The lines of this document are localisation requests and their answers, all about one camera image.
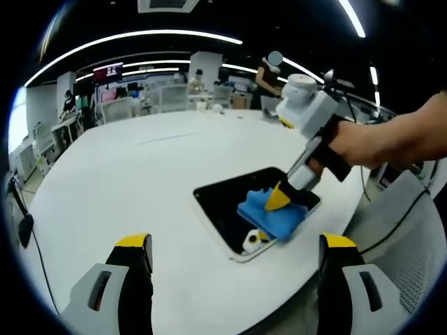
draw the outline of white wall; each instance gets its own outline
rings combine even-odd
[[[203,84],[208,91],[212,90],[214,82],[219,79],[219,69],[222,66],[222,54],[199,51],[191,56],[188,78],[196,75],[200,68],[203,71]]]
[[[33,136],[33,129],[38,122],[57,123],[56,85],[43,85],[27,89],[27,125],[28,134]]]
[[[26,136],[28,136],[27,89],[20,87],[15,95],[13,109],[9,116],[8,152],[11,153],[19,147]]]
[[[73,85],[75,84],[76,73],[67,72],[57,78],[57,93],[56,104],[57,114],[61,114],[64,111],[65,92],[68,90],[73,93]]]

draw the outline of window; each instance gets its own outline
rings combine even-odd
[[[27,90],[21,87],[15,95],[8,127],[8,153],[10,154],[28,136]]]

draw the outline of black cable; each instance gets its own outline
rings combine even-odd
[[[25,209],[28,211],[27,204],[25,203],[25,199],[24,199],[24,196],[23,196],[23,193],[22,193],[22,188],[20,187],[20,185],[19,185],[19,183],[17,182],[17,180],[14,179],[14,182],[16,183],[17,187],[19,188],[20,195],[22,196],[22,202],[23,202],[23,205],[24,205]],[[48,288],[48,292],[50,293],[51,301],[52,301],[52,303],[53,303],[53,305],[54,305],[54,309],[56,310],[56,313],[59,315],[59,310],[57,309],[56,302],[55,302],[55,300],[54,300],[53,293],[52,293],[52,291],[51,291],[50,282],[48,281],[47,271],[45,270],[45,265],[43,264],[43,258],[42,258],[41,248],[40,248],[40,246],[39,246],[39,243],[37,242],[36,233],[34,232],[34,229],[31,229],[31,233],[32,233],[32,235],[34,236],[34,241],[36,242],[36,246],[37,246],[37,251],[38,251],[38,254],[39,254],[39,258],[41,259],[41,265],[42,265],[43,275],[44,275],[44,277],[45,277],[45,282],[47,283],[47,288]]]
[[[348,103],[349,110],[351,111],[352,118],[353,118],[354,122],[357,123],[356,115],[354,114],[351,102],[349,101],[348,94],[346,94],[346,92],[344,92],[344,97],[346,99],[346,102]],[[360,176],[362,177],[363,194],[368,199],[368,201],[371,202],[371,198],[368,196],[368,193],[366,193],[365,180],[363,179],[363,166],[360,166]]]
[[[371,198],[368,196],[368,193],[366,193],[365,180],[363,179],[363,166],[360,166],[360,176],[362,177],[363,194],[368,199],[368,201],[371,202]]]
[[[30,194],[36,194],[36,192],[25,190],[24,188],[21,188],[21,190],[24,191],[24,192],[30,193]]]
[[[419,193],[419,195],[416,197],[416,199],[413,201],[413,203],[411,204],[411,206],[408,208],[408,210],[405,212],[405,214],[403,215],[403,217],[396,223],[396,226],[387,234],[385,235],[384,238],[382,238],[381,240],[379,240],[378,242],[374,243],[372,246],[366,248],[365,250],[361,251],[360,254],[363,255],[364,253],[367,253],[368,251],[371,251],[372,249],[376,248],[377,246],[381,245],[384,241],[386,241],[387,239],[390,238],[391,235],[393,235],[393,233],[398,229],[398,227],[402,224],[402,222],[404,222],[405,218],[408,216],[408,214],[410,213],[410,211],[413,209],[413,207],[416,205],[416,203],[419,201],[419,199],[424,195],[424,194],[430,194],[430,191],[427,189],[424,189],[424,191],[422,191],[421,193]]]
[[[36,234],[34,233],[34,230],[32,230],[31,233],[32,233],[33,236],[34,236],[34,241],[36,241],[37,251],[38,251],[38,253],[39,253],[39,258],[41,259],[43,275],[44,275],[44,277],[45,277],[45,281],[46,281],[46,283],[47,283],[48,292],[50,293],[51,301],[53,302],[54,309],[56,310],[56,313],[59,315],[59,310],[57,309],[56,301],[54,300],[53,293],[52,293],[52,291],[51,291],[50,282],[48,281],[48,276],[47,276],[47,272],[46,272],[46,270],[45,270],[45,265],[43,264],[43,258],[42,258],[41,248],[40,248],[40,246],[39,246],[39,243],[37,242],[37,238],[36,238]]]

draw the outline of white table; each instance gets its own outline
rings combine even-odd
[[[234,111],[245,113],[252,111]],[[290,168],[296,131],[253,118],[176,112],[93,128],[56,162],[31,204],[52,292],[65,308],[73,284],[122,237],[152,234],[154,334],[239,334],[279,308],[317,270],[318,236],[341,234],[362,195],[360,169],[343,184],[324,172],[321,206],[287,244],[241,264],[205,229],[199,186],[270,166]],[[22,252],[50,305],[34,240]]]
[[[213,110],[206,110],[203,112],[205,116],[214,115],[217,117],[216,113]],[[256,120],[256,121],[265,121],[270,124],[274,124],[277,126],[284,127],[282,123],[279,121],[278,117],[266,117],[261,110],[231,110],[224,109],[223,115],[227,118],[236,118],[236,119],[246,119],[246,120]]]

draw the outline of ceiling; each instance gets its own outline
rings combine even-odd
[[[31,56],[26,76],[99,38],[148,29],[187,29],[236,38],[243,44],[197,36],[121,38],[72,54],[31,85],[55,80],[68,70],[90,73],[92,64],[113,58],[124,63],[189,59],[202,50],[222,53],[227,64],[257,68],[261,57],[278,50],[317,75],[334,68],[337,77],[354,83],[355,94],[371,101],[375,88],[369,67],[375,66],[382,105],[412,112],[439,90],[442,79],[441,34],[447,29],[432,17],[439,5],[432,0],[350,2],[366,38],[357,36],[338,0],[200,0],[191,13],[145,14],[138,13],[137,0],[74,1],[56,16],[47,43],[41,41],[47,45],[45,53],[39,49]],[[288,64],[280,68],[282,77],[297,72]]]

